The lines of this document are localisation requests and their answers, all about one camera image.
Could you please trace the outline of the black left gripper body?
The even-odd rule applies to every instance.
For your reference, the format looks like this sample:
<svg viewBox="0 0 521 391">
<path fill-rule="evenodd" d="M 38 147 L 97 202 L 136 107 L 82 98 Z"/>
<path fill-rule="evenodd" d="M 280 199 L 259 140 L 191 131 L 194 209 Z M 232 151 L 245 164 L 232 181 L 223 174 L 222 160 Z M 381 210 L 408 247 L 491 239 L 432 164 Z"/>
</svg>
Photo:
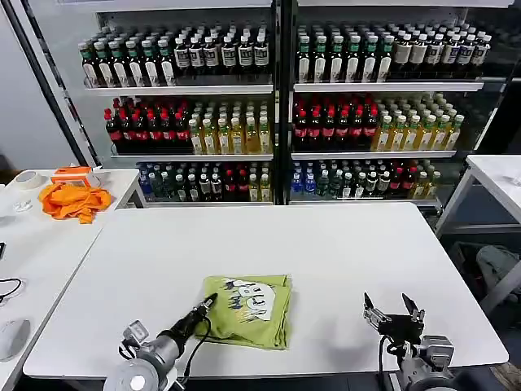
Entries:
<svg viewBox="0 0 521 391">
<path fill-rule="evenodd" d="M 207 314 L 205 307 L 197 307 L 190 311 L 184 318 L 179 319 L 170 330 L 179 338 L 189 338 L 199 323 L 201 323 Z"/>
</svg>

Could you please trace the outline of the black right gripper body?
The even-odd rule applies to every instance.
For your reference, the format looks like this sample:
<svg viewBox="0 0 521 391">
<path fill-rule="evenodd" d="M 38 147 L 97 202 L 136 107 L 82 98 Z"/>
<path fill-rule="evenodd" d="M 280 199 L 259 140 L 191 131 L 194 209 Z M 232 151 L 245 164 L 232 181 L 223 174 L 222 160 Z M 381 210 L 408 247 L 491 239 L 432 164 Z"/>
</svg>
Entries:
<svg viewBox="0 0 521 391">
<path fill-rule="evenodd" d="M 422 335 L 422 322 L 407 314 L 387 314 L 379 322 L 377 331 L 382 336 L 390 336 L 394 342 L 419 343 Z"/>
</svg>

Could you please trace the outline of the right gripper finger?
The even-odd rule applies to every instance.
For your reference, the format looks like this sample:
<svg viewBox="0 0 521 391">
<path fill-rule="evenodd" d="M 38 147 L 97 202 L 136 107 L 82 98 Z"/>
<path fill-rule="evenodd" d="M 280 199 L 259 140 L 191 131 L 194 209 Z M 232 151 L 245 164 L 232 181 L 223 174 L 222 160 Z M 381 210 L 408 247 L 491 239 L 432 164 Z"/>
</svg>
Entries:
<svg viewBox="0 0 521 391">
<path fill-rule="evenodd" d="M 405 293 L 402 294 L 402 299 L 412 320 L 415 322 L 422 322 L 424 319 L 425 310 L 420 310 L 417 307 L 415 301 L 408 297 Z"/>
<path fill-rule="evenodd" d="M 371 326 L 379 326 L 381 323 L 386 322 L 386 314 L 373 305 L 372 300 L 366 292 L 364 293 L 363 317 Z"/>
</svg>

